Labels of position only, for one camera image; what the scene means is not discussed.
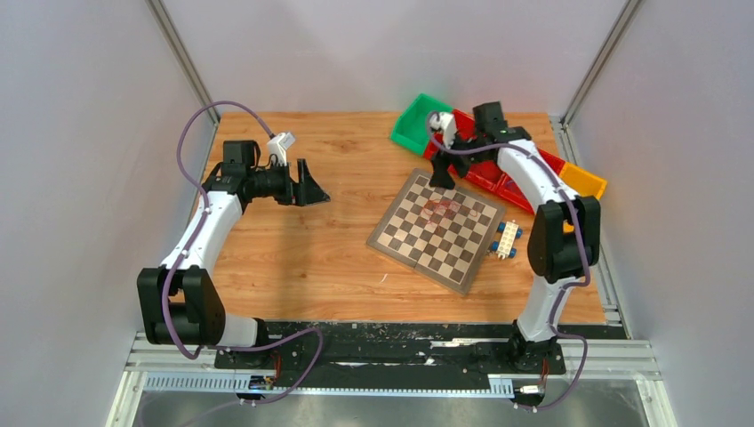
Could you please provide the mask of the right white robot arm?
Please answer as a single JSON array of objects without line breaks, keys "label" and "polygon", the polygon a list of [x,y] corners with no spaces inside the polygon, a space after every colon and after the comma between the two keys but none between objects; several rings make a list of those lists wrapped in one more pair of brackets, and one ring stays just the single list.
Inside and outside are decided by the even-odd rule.
[{"label": "right white robot arm", "polygon": [[449,168],[463,178],[472,165],[494,161],[533,208],[527,246],[533,287],[503,354],[512,368],[526,372],[554,355],[565,302],[576,287],[590,283],[590,268],[599,258],[601,206],[595,197],[583,197],[565,184],[530,133],[508,123],[498,101],[477,105],[473,115],[470,136],[461,134],[450,112],[426,116],[429,142],[437,147],[430,184],[453,189]]}]

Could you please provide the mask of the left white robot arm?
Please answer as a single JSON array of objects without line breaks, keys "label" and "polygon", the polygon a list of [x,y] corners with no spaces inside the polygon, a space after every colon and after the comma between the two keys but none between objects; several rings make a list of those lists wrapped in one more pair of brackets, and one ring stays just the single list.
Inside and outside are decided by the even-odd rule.
[{"label": "left white robot arm", "polygon": [[230,231],[254,199],[271,197],[280,205],[295,206],[329,201],[304,159],[297,160],[298,177],[292,178],[287,150],[294,142],[292,133],[272,137],[269,161],[261,165],[256,141],[224,141],[223,158],[206,177],[198,208],[179,243],[137,278],[150,343],[237,350],[250,368],[268,364],[272,345],[263,320],[228,314],[213,284],[213,271]]}]

